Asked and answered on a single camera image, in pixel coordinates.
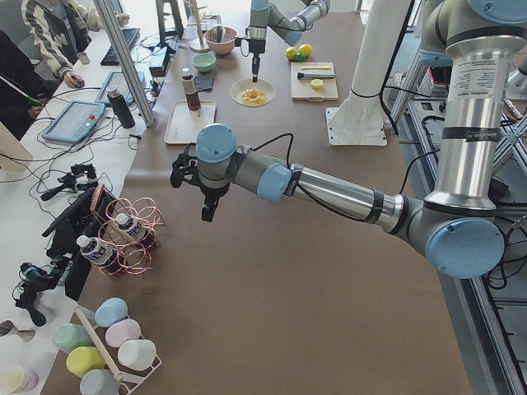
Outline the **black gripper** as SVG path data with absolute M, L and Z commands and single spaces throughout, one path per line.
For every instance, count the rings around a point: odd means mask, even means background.
M 202 220 L 212 222 L 221 194 L 219 193 L 219 189 L 206 186 L 199 178 L 198 157 L 189 154 L 191 146 L 195 146 L 195 143 L 187 144 L 183 152 L 178 155 L 176 161 L 172 163 L 170 184 L 173 188 L 180 188 L 183 182 L 199 187 L 204 195 Z
M 265 53 L 266 39 L 256 39 L 250 37 L 235 37 L 235 46 L 240 47 L 242 42 L 246 41 L 249 44 L 249 53 L 253 54 L 251 70 L 252 70 L 252 82 L 256 83 L 259 80 L 259 68 L 260 68 L 260 54 Z

